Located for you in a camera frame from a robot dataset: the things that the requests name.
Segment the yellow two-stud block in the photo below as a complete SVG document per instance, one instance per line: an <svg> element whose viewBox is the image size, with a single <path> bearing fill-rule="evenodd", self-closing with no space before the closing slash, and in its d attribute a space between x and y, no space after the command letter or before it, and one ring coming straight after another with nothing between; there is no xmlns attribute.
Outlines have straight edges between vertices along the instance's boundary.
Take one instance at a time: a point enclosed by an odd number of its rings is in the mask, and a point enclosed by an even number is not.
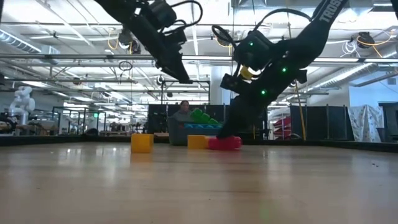
<svg viewBox="0 0 398 224"><path fill-rule="evenodd" d="M132 153L151 153L154 147L153 134L132 134L131 152Z"/></svg>
<svg viewBox="0 0 398 224"><path fill-rule="evenodd" d="M204 135L188 135L187 147L192 150L208 149L208 137Z"/></svg>

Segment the grey storage bin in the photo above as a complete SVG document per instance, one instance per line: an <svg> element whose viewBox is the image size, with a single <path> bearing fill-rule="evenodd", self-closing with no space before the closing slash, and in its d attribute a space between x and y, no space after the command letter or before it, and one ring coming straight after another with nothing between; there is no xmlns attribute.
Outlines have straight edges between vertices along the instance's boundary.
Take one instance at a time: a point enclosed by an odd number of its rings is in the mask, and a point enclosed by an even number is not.
<svg viewBox="0 0 398 224"><path fill-rule="evenodd" d="M186 146L188 135L204 135L204 136L216 136L220 129L185 129L184 124L196 124L196 123L184 123L177 121L176 119L168 119L168 132L169 142L173 146Z"/></svg>

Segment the white pillar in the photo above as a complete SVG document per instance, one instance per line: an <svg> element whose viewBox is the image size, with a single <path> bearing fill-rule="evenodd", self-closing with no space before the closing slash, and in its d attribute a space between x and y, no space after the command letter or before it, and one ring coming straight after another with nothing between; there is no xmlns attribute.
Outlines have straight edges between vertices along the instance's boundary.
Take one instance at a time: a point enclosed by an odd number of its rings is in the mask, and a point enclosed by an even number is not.
<svg viewBox="0 0 398 224"><path fill-rule="evenodd" d="M220 87L221 81L226 73L230 74L230 67L215 66L211 68L210 74L210 103L212 105L230 104L231 91Z"/></svg>

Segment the red shelf rack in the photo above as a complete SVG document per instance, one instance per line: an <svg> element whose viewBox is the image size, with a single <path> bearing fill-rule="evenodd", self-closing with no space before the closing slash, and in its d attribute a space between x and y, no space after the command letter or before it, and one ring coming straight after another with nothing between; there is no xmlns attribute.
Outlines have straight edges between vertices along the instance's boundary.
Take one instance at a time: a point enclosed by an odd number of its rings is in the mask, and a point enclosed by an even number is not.
<svg viewBox="0 0 398 224"><path fill-rule="evenodd" d="M289 140L292 134L292 120L291 116L286 116L277 120L273 124L273 135L275 140Z"/></svg>

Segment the yellow tape piece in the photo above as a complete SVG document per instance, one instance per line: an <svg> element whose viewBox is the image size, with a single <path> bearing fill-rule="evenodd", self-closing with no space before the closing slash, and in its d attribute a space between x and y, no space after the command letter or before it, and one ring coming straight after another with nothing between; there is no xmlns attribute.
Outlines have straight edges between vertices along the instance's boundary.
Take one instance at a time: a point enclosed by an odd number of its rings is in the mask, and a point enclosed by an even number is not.
<svg viewBox="0 0 398 224"><path fill-rule="evenodd" d="M245 80L251 80L253 78L253 74L249 71L249 69L246 66L242 66L240 70L240 75L245 79Z"/></svg>

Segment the white patterned cloth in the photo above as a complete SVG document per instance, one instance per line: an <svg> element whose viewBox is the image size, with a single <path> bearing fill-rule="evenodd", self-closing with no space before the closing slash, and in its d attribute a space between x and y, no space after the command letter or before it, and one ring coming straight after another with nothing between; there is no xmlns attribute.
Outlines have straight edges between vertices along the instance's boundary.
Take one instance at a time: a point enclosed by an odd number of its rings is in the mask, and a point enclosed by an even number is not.
<svg viewBox="0 0 398 224"><path fill-rule="evenodd" d="M384 127L384 117L380 106L352 106L348 115L356 142L381 142L378 128Z"/></svg>

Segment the person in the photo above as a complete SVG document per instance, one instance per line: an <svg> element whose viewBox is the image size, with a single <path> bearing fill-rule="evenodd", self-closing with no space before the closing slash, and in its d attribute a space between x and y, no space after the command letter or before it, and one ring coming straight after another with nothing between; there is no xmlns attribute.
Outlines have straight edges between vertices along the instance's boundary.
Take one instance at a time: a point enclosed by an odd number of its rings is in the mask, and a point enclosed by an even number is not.
<svg viewBox="0 0 398 224"><path fill-rule="evenodd" d="M190 111L190 104L187 100L183 100L180 103L180 109L175 112L172 116L177 121L181 122L192 122L191 111Z"/></svg>

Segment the long ceiling light bar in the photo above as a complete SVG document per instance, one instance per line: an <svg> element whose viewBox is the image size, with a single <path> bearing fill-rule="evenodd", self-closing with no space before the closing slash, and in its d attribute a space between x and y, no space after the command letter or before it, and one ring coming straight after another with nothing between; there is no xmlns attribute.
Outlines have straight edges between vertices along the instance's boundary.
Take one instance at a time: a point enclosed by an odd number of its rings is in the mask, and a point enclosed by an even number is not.
<svg viewBox="0 0 398 224"><path fill-rule="evenodd" d="M77 60L153 60L150 55L73 55L73 54L0 54L0 58L77 59ZM182 60L231 61L230 56L183 55ZM325 63L398 63L398 58L340 58L318 57L314 62Z"/></svg>

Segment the red two-stud block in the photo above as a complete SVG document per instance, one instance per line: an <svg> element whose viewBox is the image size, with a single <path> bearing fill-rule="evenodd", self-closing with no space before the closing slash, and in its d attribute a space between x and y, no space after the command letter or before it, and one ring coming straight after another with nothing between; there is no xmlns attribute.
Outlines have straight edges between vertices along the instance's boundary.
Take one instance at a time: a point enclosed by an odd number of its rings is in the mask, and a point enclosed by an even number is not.
<svg viewBox="0 0 398 224"><path fill-rule="evenodd" d="M234 151L239 150L242 146L242 139L238 136L230 136L219 139L217 137L208 139L208 148L217 151Z"/></svg>

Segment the small black ceiling reel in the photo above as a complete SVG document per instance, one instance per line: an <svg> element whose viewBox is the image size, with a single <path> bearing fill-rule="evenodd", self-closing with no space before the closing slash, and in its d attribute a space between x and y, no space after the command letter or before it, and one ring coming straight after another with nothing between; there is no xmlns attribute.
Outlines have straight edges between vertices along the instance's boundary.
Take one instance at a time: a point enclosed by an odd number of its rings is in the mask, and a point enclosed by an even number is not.
<svg viewBox="0 0 398 224"><path fill-rule="evenodd" d="M130 54L141 54L141 45L140 43L133 39L129 46L129 53Z"/></svg>

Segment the black metal rig frame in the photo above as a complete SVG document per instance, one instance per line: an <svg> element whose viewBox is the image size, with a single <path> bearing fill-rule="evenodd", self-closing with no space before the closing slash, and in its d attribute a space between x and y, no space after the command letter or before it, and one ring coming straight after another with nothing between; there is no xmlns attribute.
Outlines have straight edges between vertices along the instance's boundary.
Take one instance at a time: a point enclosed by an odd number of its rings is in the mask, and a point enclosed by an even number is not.
<svg viewBox="0 0 398 224"><path fill-rule="evenodd" d="M197 85L198 90L192 90L192 89L187 89L187 90L170 90L170 88L175 84L179 84L181 88L190 88L192 85ZM210 81L199 81L199 80L188 80L188 81L176 81L176 80L162 80L160 83L160 94L161 94L161 103L164 103L164 94L166 93L168 97L171 96L172 93L197 93L197 94L207 94L208 99L206 100L206 103L209 105L210 104Z"/></svg>

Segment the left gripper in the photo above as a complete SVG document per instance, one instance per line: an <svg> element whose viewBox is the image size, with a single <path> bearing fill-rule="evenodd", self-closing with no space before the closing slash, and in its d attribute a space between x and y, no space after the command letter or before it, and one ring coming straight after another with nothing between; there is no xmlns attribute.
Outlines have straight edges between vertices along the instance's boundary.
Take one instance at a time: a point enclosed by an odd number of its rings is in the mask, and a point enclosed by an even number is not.
<svg viewBox="0 0 398 224"><path fill-rule="evenodd" d="M146 50L155 58L155 66L178 80L179 83L192 84L182 63L180 50L187 41L183 30L173 31L167 35L158 33L146 45Z"/></svg>

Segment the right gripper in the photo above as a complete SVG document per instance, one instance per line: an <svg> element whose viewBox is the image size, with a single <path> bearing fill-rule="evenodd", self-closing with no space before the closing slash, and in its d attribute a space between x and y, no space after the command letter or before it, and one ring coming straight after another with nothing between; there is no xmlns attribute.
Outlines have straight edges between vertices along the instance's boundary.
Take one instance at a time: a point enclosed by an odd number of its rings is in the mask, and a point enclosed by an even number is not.
<svg viewBox="0 0 398 224"><path fill-rule="evenodd" d="M307 64L299 60L269 60L263 69L254 71L251 80L239 74L225 74L220 87L238 94L229 106L228 118L217 134L218 139L234 136L254 124L264 113L265 104L274 101L294 80L307 81Z"/></svg>

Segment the dark blue partition panels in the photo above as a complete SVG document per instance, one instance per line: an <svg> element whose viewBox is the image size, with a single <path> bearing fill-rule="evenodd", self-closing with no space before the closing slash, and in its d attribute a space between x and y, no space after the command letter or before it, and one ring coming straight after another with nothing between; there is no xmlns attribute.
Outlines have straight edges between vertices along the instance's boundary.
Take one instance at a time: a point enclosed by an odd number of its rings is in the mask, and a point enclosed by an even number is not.
<svg viewBox="0 0 398 224"><path fill-rule="evenodd" d="M303 139L302 120L308 141L353 141L353 130L346 106L290 107L290 130L287 139Z"/></svg>

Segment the black desk partition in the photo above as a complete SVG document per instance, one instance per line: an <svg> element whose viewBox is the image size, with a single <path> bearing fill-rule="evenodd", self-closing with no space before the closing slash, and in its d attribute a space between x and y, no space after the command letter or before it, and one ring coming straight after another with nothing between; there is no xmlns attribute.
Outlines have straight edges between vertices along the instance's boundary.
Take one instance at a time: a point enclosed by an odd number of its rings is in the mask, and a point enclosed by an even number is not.
<svg viewBox="0 0 398 224"><path fill-rule="evenodd" d="M229 105L190 105L190 111L192 112L195 108L203 110L209 114L211 118L214 118L219 122L220 125L228 117ZM168 119L173 118L173 114L180 109L180 104L163 104L163 105L149 105L148 117L147 117L147 130L150 133L166 133L168 132Z"/></svg>

